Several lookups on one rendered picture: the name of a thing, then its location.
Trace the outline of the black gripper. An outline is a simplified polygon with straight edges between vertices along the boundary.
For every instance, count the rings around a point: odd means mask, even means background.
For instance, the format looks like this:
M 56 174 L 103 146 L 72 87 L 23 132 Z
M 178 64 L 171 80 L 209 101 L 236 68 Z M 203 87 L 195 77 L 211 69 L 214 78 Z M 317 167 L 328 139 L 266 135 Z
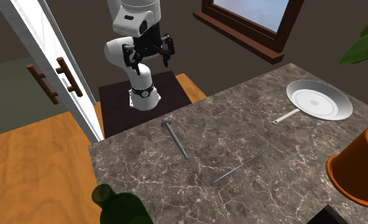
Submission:
M 147 21 L 142 21 L 139 31 L 140 36 L 133 38 L 133 45 L 122 45 L 123 59 L 126 67 L 131 67 L 140 76 L 139 63 L 142 61 L 142 57 L 150 57 L 157 54 L 163 57 L 164 66 L 168 67 L 168 61 L 175 54 L 172 37 L 169 34 L 165 34 L 161 38 L 158 22 L 149 27 Z M 167 45 L 167 49 L 161 47 L 162 41 Z

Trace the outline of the dark robot stand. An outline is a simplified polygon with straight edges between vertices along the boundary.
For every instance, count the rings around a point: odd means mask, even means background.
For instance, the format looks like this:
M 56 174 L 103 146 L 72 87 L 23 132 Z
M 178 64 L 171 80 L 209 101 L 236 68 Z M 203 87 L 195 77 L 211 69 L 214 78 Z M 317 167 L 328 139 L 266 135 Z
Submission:
M 172 71 L 154 74 L 152 79 L 161 101 L 149 111 L 139 111 L 129 106 L 129 81 L 99 88 L 105 138 L 191 104 Z

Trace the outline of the grey screw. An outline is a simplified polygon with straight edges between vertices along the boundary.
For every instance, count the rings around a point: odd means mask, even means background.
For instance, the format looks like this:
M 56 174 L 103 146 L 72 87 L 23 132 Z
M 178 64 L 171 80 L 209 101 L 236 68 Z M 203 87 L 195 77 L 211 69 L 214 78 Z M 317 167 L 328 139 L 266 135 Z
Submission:
M 179 141 L 179 139 L 177 138 L 177 136 L 175 135 L 174 131 L 171 128 L 171 125 L 170 125 L 171 123 L 172 123 L 172 121 L 170 119 L 163 119 L 161 121 L 161 126 L 167 128 L 168 132 L 170 133 L 172 139 L 176 143 L 178 149 L 180 149 L 180 151 L 183 154 L 184 158 L 188 159 L 189 157 L 188 157 L 185 149 L 183 148 L 181 142 Z

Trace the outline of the brown framed window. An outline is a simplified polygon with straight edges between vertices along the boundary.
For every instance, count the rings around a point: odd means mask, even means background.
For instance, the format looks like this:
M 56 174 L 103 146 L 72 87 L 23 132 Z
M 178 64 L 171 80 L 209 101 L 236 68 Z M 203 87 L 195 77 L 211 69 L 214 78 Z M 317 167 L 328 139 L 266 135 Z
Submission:
M 201 10 L 193 16 L 270 64 L 277 64 L 285 56 L 283 48 L 303 3 L 304 0 L 288 1 L 277 31 L 218 6 L 214 0 L 202 0 Z

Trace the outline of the thin grey metal needle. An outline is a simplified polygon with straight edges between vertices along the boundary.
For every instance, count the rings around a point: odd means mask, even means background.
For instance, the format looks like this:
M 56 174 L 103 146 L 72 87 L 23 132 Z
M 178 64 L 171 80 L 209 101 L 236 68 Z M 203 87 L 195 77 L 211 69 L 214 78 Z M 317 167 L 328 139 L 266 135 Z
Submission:
M 262 152 L 258 153 L 257 155 L 253 156 L 252 158 L 248 159 L 246 162 L 242 163 L 238 167 L 235 167 L 231 171 L 229 171 L 229 172 L 225 173 L 224 175 L 222 175 L 221 177 L 217 178 L 215 181 L 213 181 L 213 183 L 217 183 L 218 181 L 222 180 L 223 178 L 229 176 L 231 173 L 237 171 L 238 169 L 240 169 L 244 165 L 248 164 L 249 162 L 253 161 L 254 159 L 256 159 L 257 157 L 261 156 L 263 153 L 265 153 L 267 151 L 268 151 L 268 149 L 263 150 Z

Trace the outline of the dark green glass bottle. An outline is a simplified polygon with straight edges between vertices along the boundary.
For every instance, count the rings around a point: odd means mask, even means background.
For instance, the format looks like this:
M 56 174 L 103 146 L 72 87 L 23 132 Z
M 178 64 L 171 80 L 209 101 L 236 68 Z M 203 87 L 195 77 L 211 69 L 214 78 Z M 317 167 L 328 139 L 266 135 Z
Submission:
M 102 209 L 100 224 L 154 224 L 142 201 L 132 193 L 116 193 L 102 183 L 93 190 L 92 200 Z

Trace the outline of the white frying pan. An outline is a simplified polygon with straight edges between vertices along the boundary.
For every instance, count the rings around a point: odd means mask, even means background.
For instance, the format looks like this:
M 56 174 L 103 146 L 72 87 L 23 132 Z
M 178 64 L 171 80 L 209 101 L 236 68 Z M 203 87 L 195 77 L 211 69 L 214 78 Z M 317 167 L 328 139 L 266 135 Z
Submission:
M 353 113 L 352 103 L 347 96 L 338 89 L 319 81 L 293 81 L 287 86 L 286 93 L 295 109 L 272 121 L 273 125 L 298 112 L 330 121 L 347 119 Z

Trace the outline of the green plant in terracotta pot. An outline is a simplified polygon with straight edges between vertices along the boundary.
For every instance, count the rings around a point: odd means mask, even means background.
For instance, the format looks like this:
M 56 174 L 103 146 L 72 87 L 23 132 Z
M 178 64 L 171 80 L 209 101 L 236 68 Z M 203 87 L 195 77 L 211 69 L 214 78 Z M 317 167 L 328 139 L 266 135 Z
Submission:
M 359 64 L 368 59 L 368 24 L 339 60 L 339 64 Z M 332 185 L 347 199 L 368 207 L 368 128 L 342 152 L 326 162 Z

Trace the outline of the black block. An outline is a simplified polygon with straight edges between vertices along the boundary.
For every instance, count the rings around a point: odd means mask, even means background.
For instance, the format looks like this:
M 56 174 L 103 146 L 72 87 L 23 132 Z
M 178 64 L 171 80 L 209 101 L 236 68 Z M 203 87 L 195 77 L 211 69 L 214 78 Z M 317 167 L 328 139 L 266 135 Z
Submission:
M 349 224 L 336 210 L 327 204 L 307 224 Z

